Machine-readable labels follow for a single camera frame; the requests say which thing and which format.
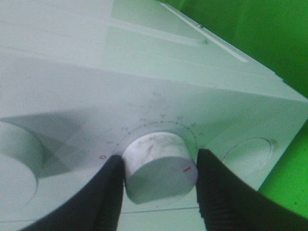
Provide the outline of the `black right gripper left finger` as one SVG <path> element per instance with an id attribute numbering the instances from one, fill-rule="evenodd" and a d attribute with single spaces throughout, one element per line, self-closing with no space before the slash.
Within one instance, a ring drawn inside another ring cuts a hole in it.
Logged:
<path id="1" fill-rule="evenodd" d="M 124 192 L 124 162 L 111 156 L 77 194 L 26 231 L 115 231 Z"/>

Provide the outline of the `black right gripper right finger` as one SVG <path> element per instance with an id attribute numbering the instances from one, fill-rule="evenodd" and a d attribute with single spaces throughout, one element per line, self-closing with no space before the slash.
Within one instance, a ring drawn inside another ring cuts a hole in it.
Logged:
<path id="1" fill-rule="evenodd" d="M 199 212 L 208 231 L 306 231 L 307 218 L 296 214 L 238 178 L 210 150 L 197 156 Z"/>

